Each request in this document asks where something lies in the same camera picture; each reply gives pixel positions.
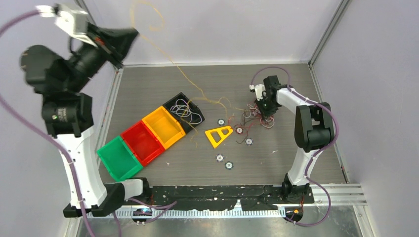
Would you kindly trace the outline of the green plastic bin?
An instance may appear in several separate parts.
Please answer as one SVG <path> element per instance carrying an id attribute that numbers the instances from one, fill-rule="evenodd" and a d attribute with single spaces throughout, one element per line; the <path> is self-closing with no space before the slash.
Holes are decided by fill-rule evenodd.
<path id="1" fill-rule="evenodd" d="M 117 182 L 132 178 L 143 169 L 143 165 L 121 136 L 106 143 L 97 150 L 97 154 L 111 177 Z"/>

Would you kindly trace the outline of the yellow triangular plastic frame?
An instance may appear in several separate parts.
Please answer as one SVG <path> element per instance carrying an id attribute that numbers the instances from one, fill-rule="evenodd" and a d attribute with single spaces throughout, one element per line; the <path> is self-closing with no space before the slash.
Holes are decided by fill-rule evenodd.
<path id="1" fill-rule="evenodd" d="M 224 126 L 205 131 L 205 135 L 214 149 L 221 145 L 232 133 L 233 128 L 231 126 Z"/>

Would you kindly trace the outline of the dark chip upper left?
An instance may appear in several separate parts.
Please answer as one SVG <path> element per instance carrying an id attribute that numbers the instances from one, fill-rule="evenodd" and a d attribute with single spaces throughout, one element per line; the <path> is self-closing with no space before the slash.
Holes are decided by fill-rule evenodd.
<path id="1" fill-rule="evenodd" d="M 223 120 L 223 119 L 219 119 L 219 120 L 217 121 L 217 124 L 218 124 L 219 126 L 224 126 L 224 125 L 225 125 L 225 120 Z"/>

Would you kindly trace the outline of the dark chip middle right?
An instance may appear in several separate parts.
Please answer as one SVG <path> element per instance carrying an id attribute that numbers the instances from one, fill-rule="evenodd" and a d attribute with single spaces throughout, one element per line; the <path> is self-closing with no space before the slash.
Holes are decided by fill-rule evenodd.
<path id="1" fill-rule="evenodd" d="M 253 144 L 253 139 L 252 138 L 247 138 L 245 140 L 246 145 L 251 146 Z"/>

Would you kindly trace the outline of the dark chip lowest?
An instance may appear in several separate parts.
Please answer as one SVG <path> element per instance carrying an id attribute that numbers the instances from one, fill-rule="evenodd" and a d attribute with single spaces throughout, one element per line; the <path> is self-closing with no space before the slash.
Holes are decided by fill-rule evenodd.
<path id="1" fill-rule="evenodd" d="M 228 169 L 228 170 L 231 170 L 232 168 L 234 168 L 234 164 L 230 161 L 227 161 L 225 163 L 225 168 Z"/>

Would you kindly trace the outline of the dark chip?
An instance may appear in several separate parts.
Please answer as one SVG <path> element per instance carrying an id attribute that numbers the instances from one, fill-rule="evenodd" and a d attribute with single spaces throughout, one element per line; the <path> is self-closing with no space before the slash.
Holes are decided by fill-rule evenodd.
<path id="1" fill-rule="evenodd" d="M 253 139 L 252 138 L 247 138 L 245 140 L 246 145 L 251 146 L 253 144 Z"/>
<path id="2" fill-rule="evenodd" d="M 225 125 L 225 120 L 223 120 L 223 119 L 219 119 L 219 120 L 217 121 L 217 124 L 218 124 L 219 126 L 224 126 L 224 125 Z"/>
<path id="3" fill-rule="evenodd" d="M 224 156 L 222 154 L 218 154 L 215 158 L 216 158 L 217 162 L 223 162 L 224 161 Z"/>

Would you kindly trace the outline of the slotted aluminium rail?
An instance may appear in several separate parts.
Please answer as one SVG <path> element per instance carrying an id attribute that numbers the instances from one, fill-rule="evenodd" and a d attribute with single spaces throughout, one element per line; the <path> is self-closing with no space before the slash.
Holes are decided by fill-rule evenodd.
<path id="1" fill-rule="evenodd" d="M 162 213 L 161 210 L 154 210 L 146 215 L 142 215 L 135 208 L 120 208 L 116 211 L 119 218 L 155 218 Z M 214 219 L 214 218 L 282 218 L 286 216 L 284 208 L 276 210 L 254 210 L 243 211 L 241 208 L 233 208 L 224 211 L 180 211 L 169 210 L 160 216 L 162 219 Z"/>

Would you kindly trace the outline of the red plastic bin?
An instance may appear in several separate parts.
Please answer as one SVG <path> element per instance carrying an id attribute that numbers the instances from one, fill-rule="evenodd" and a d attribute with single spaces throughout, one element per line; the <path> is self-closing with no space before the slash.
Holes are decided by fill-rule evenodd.
<path id="1" fill-rule="evenodd" d="M 121 133 L 121 138 L 143 167 L 166 151 L 142 120 Z"/>

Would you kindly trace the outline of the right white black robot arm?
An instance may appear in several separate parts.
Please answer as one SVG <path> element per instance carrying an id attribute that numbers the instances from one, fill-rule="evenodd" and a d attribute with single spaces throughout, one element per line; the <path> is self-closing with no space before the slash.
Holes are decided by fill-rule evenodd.
<path id="1" fill-rule="evenodd" d="M 308 193 L 309 177 L 319 155 L 335 139 L 334 121 L 328 103 L 318 103 L 298 93 L 277 76 L 268 76 L 262 84 L 250 84 L 261 117 L 274 115 L 280 107 L 294 114 L 294 140 L 298 147 L 293 165 L 285 175 L 280 197 L 296 202 Z"/>

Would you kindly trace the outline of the black plastic bin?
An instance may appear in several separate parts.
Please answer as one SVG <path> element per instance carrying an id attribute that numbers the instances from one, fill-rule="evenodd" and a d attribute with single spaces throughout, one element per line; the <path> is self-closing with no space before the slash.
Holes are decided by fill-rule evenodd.
<path id="1" fill-rule="evenodd" d="M 182 92 L 166 101 L 163 107 L 179 122 L 186 134 L 205 121 L 200 108 Z"/>

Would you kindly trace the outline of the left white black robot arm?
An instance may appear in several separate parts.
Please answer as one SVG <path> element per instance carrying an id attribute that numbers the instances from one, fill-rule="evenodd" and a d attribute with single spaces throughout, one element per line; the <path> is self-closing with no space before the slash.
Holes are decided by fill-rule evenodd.
<path id="1" fill-rule="evenodd" d="M 59 146 L 70 185 L 66 218 L 92 213 L 107 216 L 133 198 L 147 204 L 152 192 L 145 178 L 124 178 L 104 183 L 93 149 L 94 121 L 91 96 L 82 93 L 90 79 L 110 62 L 121 68 L 139 36 L 134 28 L 106 29 L 87 26 L 90 43 L 82 43 L 69 59 L 44 45 L 33 45 L 21 55 L 25 81 L 42 96 L 41 116 L 47 138 Z"/>

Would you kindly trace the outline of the yellow plastic bin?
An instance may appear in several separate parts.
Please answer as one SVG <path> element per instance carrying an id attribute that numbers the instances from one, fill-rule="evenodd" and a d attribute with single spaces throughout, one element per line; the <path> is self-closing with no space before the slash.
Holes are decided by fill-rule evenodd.
<path id="1" fill-rule="evenodd" d="M 180 123 L 164 106 L 156 108 L 142 121 L 166 150 L 186 135 Z"/>

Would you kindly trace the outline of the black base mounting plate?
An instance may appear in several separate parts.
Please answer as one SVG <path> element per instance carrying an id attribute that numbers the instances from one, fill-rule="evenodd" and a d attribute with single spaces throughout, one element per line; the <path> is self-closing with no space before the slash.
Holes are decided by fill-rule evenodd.
<path id="1" fill-rule="evenodd" d="M 279 204 L 299 206 L 301 203 L 314 203 L 311 189 L 304 197 L 285 197 L 281 187 L 274 185 L 153 186 L 133 198 L 157 206 L 176 202 L 172 209 L 182 211 L 231 210 L 237 202 L 244 211 L 274 210 Z"/>

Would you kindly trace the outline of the dark chip lower left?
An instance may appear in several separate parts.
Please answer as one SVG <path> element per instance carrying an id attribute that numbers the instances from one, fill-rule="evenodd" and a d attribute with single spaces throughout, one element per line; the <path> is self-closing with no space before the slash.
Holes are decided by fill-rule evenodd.
<path id="1" fill-rule="evenodd" d="M 218 154 L 215 158 L 216 158 L 217 162 L 223 162 L 224 161 L 224 156 L 222 154 Z"/>

